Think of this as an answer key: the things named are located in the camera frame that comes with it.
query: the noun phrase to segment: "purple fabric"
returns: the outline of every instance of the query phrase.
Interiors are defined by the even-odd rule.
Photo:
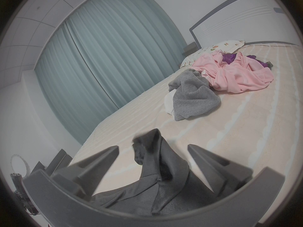
[[[226,62],[229,65],[230,63],[232,63],[235,60],[236,55],[237,54],[225,54],[225,55],[223,55],[223,61]],[[264,63],[264,62],[261,62],[261,61],[257,60],[256,59],[257,57],[255,55],[248,55],[247,57],[256,60],[263,67],[268,67],[267,63]]]

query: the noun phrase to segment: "floral pillow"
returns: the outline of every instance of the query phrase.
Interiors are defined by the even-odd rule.
[[[211,53],[214,50],[222,50],[223,52],[226,53],[233,53],[235,52],[237,49],[241,48],[242,46],[244,46],[245,41],[244,40],[226,40],[220,43],[217,43],[216,45],[207,47],[207,48],[202,48],[198,51],[196,51],[195,53],[189,55],[188,57],[186,57],[184,59],[184,61],[182,62],[181,67],[184,66],[192,66],[195,61],[203,54],[203,53]]]

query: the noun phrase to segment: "curtain fold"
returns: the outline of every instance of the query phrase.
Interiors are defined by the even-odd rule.
[[[102,120],[178,70],[185,46],[154,0],[89,0],[55,32],[35,71],[83,144]]]

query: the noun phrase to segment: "bed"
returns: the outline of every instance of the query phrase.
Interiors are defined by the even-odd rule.
[[[140,177],[141,166],[134,161],[132,139],[158,128],[206,185],[187,151],[188,144],[248,166],[254,176],[265,166],[285,175],[285,183],[263,220],[268,218],[286,197],[302,168],[303,50],[296,45],[272,43],[245,45],[239,51],[274,65],[275,79],[267,88],[240,94],[217,91],[221,98],[217,110],[176,122],[165,112],[163,101],[168,83],[187,69],[183,67],[101,122],[71,164],[118,145],[120,154],[96,193],[133,183]]]

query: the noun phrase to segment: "headboard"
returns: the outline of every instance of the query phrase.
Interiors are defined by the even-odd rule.
[[[191,27],[190,32],[199,49],[224,40],[301,45],[275,0],[227,0]]]

